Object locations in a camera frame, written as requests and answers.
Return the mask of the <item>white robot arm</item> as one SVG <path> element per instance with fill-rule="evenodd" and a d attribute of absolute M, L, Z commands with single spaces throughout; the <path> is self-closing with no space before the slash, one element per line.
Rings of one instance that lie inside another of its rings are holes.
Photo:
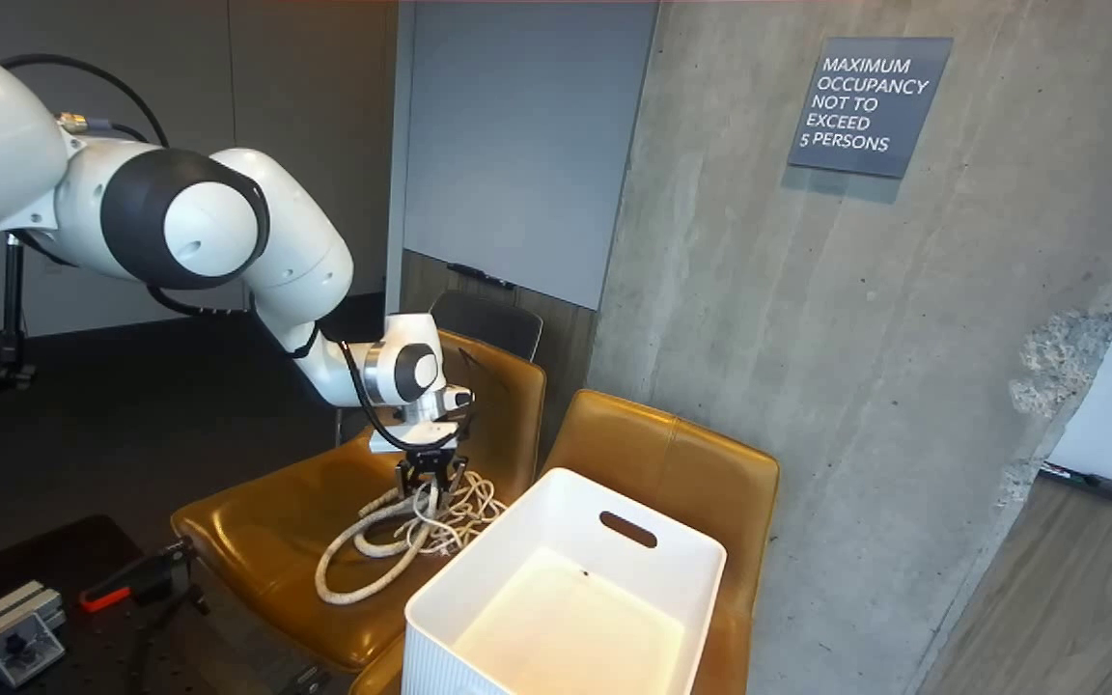
<path fill-rule="evenodd" d="M 435 318 L 392 314 L 372 343 L 332 341 L 320 320 L 353 292 L 355 256 L 274 156 L 77 135 L 0 65 L 4 233 L 40 233 L 58 260 L 145 288 L 242 283 L 327 404 L 403 412 L 372 421 L 368 439 L 403 458 L 396 486 L 449 491 L 475 394 L 449 383 Z"/>

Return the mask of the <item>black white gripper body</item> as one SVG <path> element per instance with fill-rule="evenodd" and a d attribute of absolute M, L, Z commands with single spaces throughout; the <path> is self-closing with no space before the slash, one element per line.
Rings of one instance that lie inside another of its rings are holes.
<path fill-rule="evenodd" d="M 471 409 L 475 394 L 466 387 L 435 387 L 404 404 L 396 421 L 374 421 L 372 453 L 396 455 L 403 486 L 443 486 L 458 464 L 458 436 Z"/>

